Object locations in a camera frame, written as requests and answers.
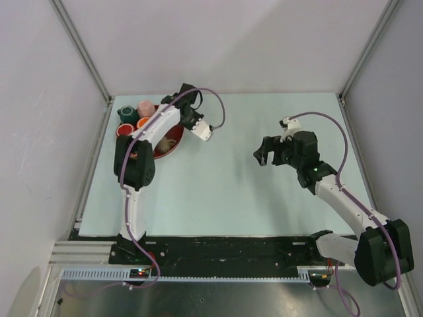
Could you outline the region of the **brown speckled mug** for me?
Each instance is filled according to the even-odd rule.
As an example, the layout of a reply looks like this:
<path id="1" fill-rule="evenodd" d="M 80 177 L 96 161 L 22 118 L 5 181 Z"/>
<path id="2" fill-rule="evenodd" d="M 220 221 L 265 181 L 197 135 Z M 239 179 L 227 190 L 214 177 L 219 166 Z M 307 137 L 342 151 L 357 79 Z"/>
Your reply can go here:
<path id="1" fill-rule="evenodd" d="M 174 139 L 168 139 L 167 137 L 163 137 L 160 142 L 158 142 L 155 150 L 159 153 L 166 154 L 170 150 L 173 149 L 173 147 L 177 144 L 177 141 Z"/>

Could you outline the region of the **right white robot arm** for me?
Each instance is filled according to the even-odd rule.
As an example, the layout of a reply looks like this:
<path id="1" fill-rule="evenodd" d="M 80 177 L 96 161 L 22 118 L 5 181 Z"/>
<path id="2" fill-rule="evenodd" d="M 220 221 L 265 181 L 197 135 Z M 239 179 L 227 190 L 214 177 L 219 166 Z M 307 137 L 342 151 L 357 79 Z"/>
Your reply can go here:
<path id="1" fill-rule="evenodd" d="M 410 231 L 400 220 L 390 220 L 370 211 L 345 186 L 338 184 L 337 171 L 320 159 L 317 136 L 297 131 L 287 137 L 264 137 L 253 156 L 265 166 L 272 153 L 274 166 L 288 165 L 297 172 L 302 188 L 309 190 L 329 206 L 351 228 L 355 240 L 321 231 L 305 249 L 310 263 L 322 264 L 327 258 L 356 269 L 370 286 L 376 286 L 414 269 Z"/>

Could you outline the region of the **large orange mug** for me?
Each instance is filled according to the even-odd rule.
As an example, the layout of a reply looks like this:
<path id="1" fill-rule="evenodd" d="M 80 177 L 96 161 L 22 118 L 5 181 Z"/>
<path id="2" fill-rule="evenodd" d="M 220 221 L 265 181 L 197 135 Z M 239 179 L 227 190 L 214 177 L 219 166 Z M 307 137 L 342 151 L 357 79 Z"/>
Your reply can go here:
<path id="1" fill-rule="evenodd" d="M 136 129 L 140 129 L 141 127 L 143 127 L 149 120 L 150 120 L 150 117 L 140 118 L 136 123 Z"/>

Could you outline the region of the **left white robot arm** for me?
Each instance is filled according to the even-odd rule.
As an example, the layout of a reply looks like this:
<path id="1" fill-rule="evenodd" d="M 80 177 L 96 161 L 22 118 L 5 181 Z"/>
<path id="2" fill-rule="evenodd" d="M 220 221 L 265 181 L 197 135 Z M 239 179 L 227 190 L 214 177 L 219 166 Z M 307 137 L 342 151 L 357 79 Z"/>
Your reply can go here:
<path id="1" fill-rule="evenodd" d="M 114 174 L 122 189 L 124 218 L 116 244 L 133 264 L 142 262 L 147 254 L 144 244 L 144 221 L 137 211 L 141 189 L 150 185 L 155 175 L 154 151 L 171 128 L 181 125 L 198 137 L 208 140 L 209 125 L 192 105 L 202 94 L 198 88 L 183 84 L 179 92 L 162 99 L 154 114 L 129 135 L 117 137 Z"/>

